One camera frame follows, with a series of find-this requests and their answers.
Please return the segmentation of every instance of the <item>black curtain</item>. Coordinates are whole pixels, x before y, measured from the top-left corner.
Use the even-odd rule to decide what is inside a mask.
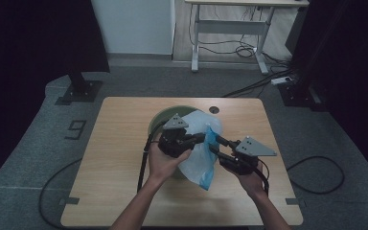
[[[39,110],[49,81],[109,72],[91,2],[0,1],[0,167]]]
[[[310,1],[293,60],[368,161],[368,1]]]

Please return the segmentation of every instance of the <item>power strip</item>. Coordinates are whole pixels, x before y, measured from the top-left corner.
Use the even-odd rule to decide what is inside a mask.
[[[290,77],[283,77],[283,78],[279,78],[279,79],[274,79],[274,80],[271,81],[271,84],[276,85],[276,84],[287,83],[287,82],[292,82],[292,79]]]

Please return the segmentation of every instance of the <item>forearm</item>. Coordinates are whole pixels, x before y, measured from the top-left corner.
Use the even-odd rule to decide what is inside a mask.
[[[291,229],[265,193],[250,195],[259,210],[266,230]]]
[[[151,205],[151,201],[161,185],[161,181],[148,179],[139,193],[130,201],[122,214],[112,224],[110,230],[140,229]]]

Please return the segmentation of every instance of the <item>hand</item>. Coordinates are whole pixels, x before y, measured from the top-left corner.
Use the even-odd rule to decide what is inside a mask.
[[[155,140],[160,139],[161,134],[157,135]],[[177,166],[186,160],[191,154],[188,149],[177,158],[166,155],[160,148],[158,143],[153,142],[149,148],[149,179],[155,180],[158,183],[163,183],[174,173]]]
[[[258,170],[262,171],[262,162],[258,163]],[[232,172],[228,169],[226,169],[227,171],[229,171],[230,173],[232,173],[233,175],[235,175],[238,180],[241,183],[241,186],[246,190],[247,194],[252,198],[255,199],[260,195],[265,195],[265,190],[263,189],[263,182],[261,180],[261,178],[255,174],[254,172],[251,174],[246,174],[246,175],[239,175],[235,172]]]

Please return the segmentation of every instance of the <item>person's left hand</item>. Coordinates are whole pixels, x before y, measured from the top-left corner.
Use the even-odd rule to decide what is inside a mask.
[[[161,134],[154,139],[158,141]],[[153,142],[149,149],[149,179],[154,179],[159,183],[166,181],[174,173],[177,166],[186,160],[191,154],[191,150],[184,151],[177,158],[166,155],[160,148],[158,142]]]

